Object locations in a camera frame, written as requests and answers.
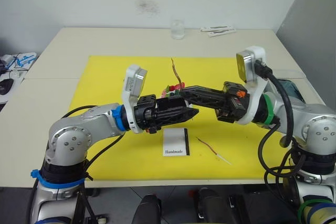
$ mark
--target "white card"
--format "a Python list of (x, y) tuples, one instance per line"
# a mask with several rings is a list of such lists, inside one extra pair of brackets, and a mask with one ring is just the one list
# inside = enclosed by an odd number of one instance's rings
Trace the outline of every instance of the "white card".
[(189, 155), (188, 130), (166, 128), (163, 130), (163, 156)]

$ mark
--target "green object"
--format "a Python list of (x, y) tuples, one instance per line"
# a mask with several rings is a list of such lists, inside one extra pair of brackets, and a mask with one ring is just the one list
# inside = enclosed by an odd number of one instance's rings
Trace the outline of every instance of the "green object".
[(303, 213), (303, 210), (306, 206), (308, 206), (309, 204), (312, 204), (312, 203), (323, 203), (323, 202), (326, 202), (326, 203), (332, 203), (331, 200), (327, 200), (327, 199), (310, 199), (310, 200), (307, 200), (305, 201), (299, 208), (298, 210), (298, 219), (299, 219), (299, 222), (300, 224), (302, 224), (302, 213)]
[(264, 124), (268, 125), (273, 120), (274, 112), (273, 112), (272, 102), (271, 102), (271, 99), (269, 98), (269, 96), (264, 94), (264, 98), (265, 98), (266, 105), (267, 105), (267, 110), (268, 110), (268, 116), (267, 116), (266, 120), (264, 121)]

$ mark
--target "robotic arm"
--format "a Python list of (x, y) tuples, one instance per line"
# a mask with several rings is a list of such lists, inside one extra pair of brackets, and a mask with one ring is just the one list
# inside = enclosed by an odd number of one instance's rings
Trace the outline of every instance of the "robotic arm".
[(127, 69), (123, 105), (93, 106), (51, 126), (42, 168), (32, 171), (38, 183), (28, 223), (77, 223), (83, 219), (86, 197), (81, 200), (78, 191), (83, 188), (85, 177), (89, 177), (86, 170), (92, 160), (88, 162), (86, 156), (94, 143), (119, 136), (112, 146), (126, 131), (156, 133), (164, 125), (185, 122), (198, 113), (187, 107), (181, 97), (139, 98), (146, 73), (137, 65)]
[[(215, 109), (220, 121), (254, 122), (286, 134), (280, 145), (288, 147), (292, 141), (292, 172), (279, 176), (284, 178), (286, 200), (299, 209), (306, 223), (331, 223), (327, 221), (336, 217), (335, 112), (322, 104), (288, 97), (266, 66), (263, 48), (250, 47), (238, 53), (237, 66), (245, 86), (232, 82), (225, 82), (223, 90), (193, 86), (183, 89), (181, 96), (191, 104)], [(262, 158), (268, 137), (259, 146), (259, 160), (267, 173), (278, 175)]]

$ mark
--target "yellow mat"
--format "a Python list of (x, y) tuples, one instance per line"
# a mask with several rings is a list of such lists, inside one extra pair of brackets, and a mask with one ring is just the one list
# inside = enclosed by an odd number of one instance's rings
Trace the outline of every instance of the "yellow mat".
[[(224, 81), (239, 82), (235, 58), (175, 58), (176, 71), (186, 86), (199, 85), (221, 90)], [(79, 81), (70, 109), (93, 104), (122, 103), (121, 91), (125, 71), (130, 64), (148, 71), (142, 95), (156, 94), (176, 85), (170, 58), (90, 56)], [(255, 124), (239, 125), (219, 122), (212, 109), (201, 108), (192, 120), (171, 125), (186, 127), (190, 156), (163, 157), (163, 130), (156, 134), (127, 132), (124, 138), (109, 149), (90, 167), (90, 175), (100, 180), (149, 179), (261, 179), (264, 170), (257, 157), (257, 148), (266, 134)], [(196, 137), (210, 144), (232, 165), (215, 156)], [(280, 134), (271, 137), (264, 149), (269, 166), (277, 166), (285, 153), (279, 146)], [(96, 143), (88, 159), (113, 139)]]

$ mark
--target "computer mouse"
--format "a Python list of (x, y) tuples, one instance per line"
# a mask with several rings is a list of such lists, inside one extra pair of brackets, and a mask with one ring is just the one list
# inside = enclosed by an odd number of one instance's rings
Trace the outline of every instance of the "computer mouse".
[(13, 82), (14, 80), (12, 78), (0, 81), (0, 94), (7, 94), (11, 90)]

